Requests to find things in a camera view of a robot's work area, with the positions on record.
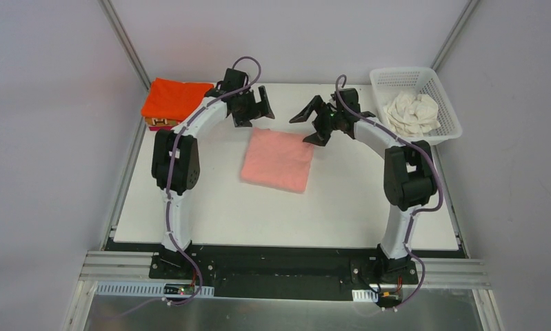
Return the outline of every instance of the white towel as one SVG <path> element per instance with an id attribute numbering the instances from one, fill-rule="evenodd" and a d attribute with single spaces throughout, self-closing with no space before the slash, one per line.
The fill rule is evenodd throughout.
<path id="1" fill-rule="evenodd" d="M 391 131 L 403 137 L 422 137 L 441 125 L 437 120 L 439 106 L 427 94 L 401 91 L 384 107 Z"/>

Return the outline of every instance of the orange towel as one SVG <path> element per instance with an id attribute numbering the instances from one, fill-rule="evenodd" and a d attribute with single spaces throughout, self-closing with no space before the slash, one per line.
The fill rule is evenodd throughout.
<path id="1" fill-rule="evenodd" d="M 241 178 L 273 188 L 305 191 L 314 145 L 302 139 L 301 134 L 254 128 Z"/>
<path id="2" fill-rule="evenodd" d="M 141 115 L 152 119 L 185 120 L 202 102 L 210 83 L 182 83 L 156 78 L 151 84 Z"/>

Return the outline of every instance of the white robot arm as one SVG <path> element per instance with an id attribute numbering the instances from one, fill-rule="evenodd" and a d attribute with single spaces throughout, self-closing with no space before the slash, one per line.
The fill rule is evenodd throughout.
<path id="1" fill-rule="evenodd" d="M 213 99 L 214 98 L 212 97 L 204 98 L 202 100 L 201 105 L 198 107 L 198 109 L 203 107 L 203 105 L 208 104 Z M 193 112 L 184 122 L 180 123 L 178 126 L 173 127 L 172 131 L 180 132 L 182 128 L 187 126 L 187 122 L 191 120 L 195 114 L 196 112 Z M 211 131 L 213 127 L 215 127 L 218 123 L 222 122 L 227 117 L 227 114 L 228 114 L 228 110 L 227 110 L 226 103 L 222 101 L 217 101 L 213 103 L 210 107 L 206 108 L 203 112 L 201 112 L 201 114 L 194 121 L 192 121 L 192 125 L 188 127 L 185 133 L 188 136 L 191 136 L 195 139 L 203 138 L 204 136 L 207 135 L 207 133 Z M 199 174 L 199 166 L 197 166 L 196 168 L 197 168 L 196 170 L 192 171 L 192 175 L 191 175 L 192 177 L 190 179 L 186 179 L 187 181 L 191 181 L 191 180 L 197 181 L 197 178 L 198 178 L 197 175 Z M 168 196 L 165 188 L 160 189 L 160 193 L 161 193 L 162 199 L 167 203 Z M 174 238 L 176 239 L 176 242 L 178 243 L 179 247 L 182 250 L 185 250 L 192 240 L 192 222 L 190 222 L 190 217 L 189 217 L 192 192 L 191 190 L 185 190 L 183 191 L 182 194 L 178 194 L 178 192 L 171 190 L 170 194 L 171 194 L 171 208 L 170 208 L 170 217 L 169 217 L 169 220 L 171 222 L 170 228 L 174 232 Z M 161 244 L 165 248 L 171 251 L 175 252 L 177 250 L 174 244 L 170 240 L 169 232 L 166 232 L 164 234 Z"/>
<path id="2" fill-rule="evenodd" d="M 336 102 L 336 94 L 332 94 L 332 100 L 328 103 L 320 96 L 315 96 L 290 123 L 307 121 L 311 113 L 316 112 L 316 119 L 312 122 L 316 133 L 307 136 L 303 141 L 325 146 L 332 131 L 340 130 L 369 146 L 385 160 L 383 189 L 391 206 L 385 235 L 377 246 L 374 273 L 377 279 L 382 279 L 385 275 L 391 278 L 391 275 L 403 272 L 410 262 L 405 246 L 410 249 L 411 234 L 417 222 L 415 210 L 427 204 L 430 197 L 437 192 L 437 182 L 430 165 L 419 152 L 403 145 L 379 128 L 381 124 L 373 114 L 361 113 L 359 95 L 354 88 L 339 90 L 338 93 L 344 103 Z M 353 112 L 360 113 L 362 117 L 369 117 L 369 121 L 378 125 L 362 121 L 346 111 L 344 105 Z M 427 142 L 417 141 L 413 144 L 431 158 L 431 149 Z M 408 166 L 414 166 L 415 170 L 409 171 Z"/>
<path id="3" fill-rule="evenodd" d="M 197 139 L 204 137 L 230 114 L 236 127 L 252 126 L 250 121 L 259 117 L 274 118 L 265 88 L 259 87 L 261 100 L 256 102 L 253 91 L 245 85 L 247 81 L 246 73 L 227 69 L 224 80 L 206 93 L 200 106 L 184 122 L 171 130 L 160 130 L 156 133 L 151 171 L 161 189 L 164 205 L 167 206 L 168 231 L 161 243 L 168 250 L 176 252 L 176 246 L 185 250 L 192 240 L 192 224 L 189 218 L 192 194 L 190 190 L 194 188 L 200 176 Z M 171 154 L 176 139 L 179 153 L 176 153 L 172 160 Z M 168 188 L 170 165 L 173 166 Z"/>

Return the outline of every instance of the white wall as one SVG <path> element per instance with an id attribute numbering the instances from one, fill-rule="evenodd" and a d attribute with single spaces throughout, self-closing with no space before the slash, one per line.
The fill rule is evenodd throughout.
<path id="1" fill-rule="evenodd" d="M 464 127 L 441 158 L 507 330 L 551 330 L 551 0 L 482 2 L 439 73 Z"/>
<path id="2" fill-rule="evenodd" d="M 58 330 L 144 87 L 97 1 L 0 1 L 0 330 Z"/>
<path id="3" fill-rule="evenodd" d="M 334 83 L 342 73 L 370 83 L 375 68 L 430 66 L 466 2 L 113 1 L 151 79 L 217 81 L 251 55 L 268 83 Z"/>

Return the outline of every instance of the folded pink towel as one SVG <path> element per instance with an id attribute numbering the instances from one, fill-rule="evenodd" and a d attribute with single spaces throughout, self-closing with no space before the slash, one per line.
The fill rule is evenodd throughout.
<path id="1" fill-rule="evenodd" d="M 273 188 L 305 191 L 314 146 L 302 139 L 301 134 L 254 128 L 241 178 Z"/>

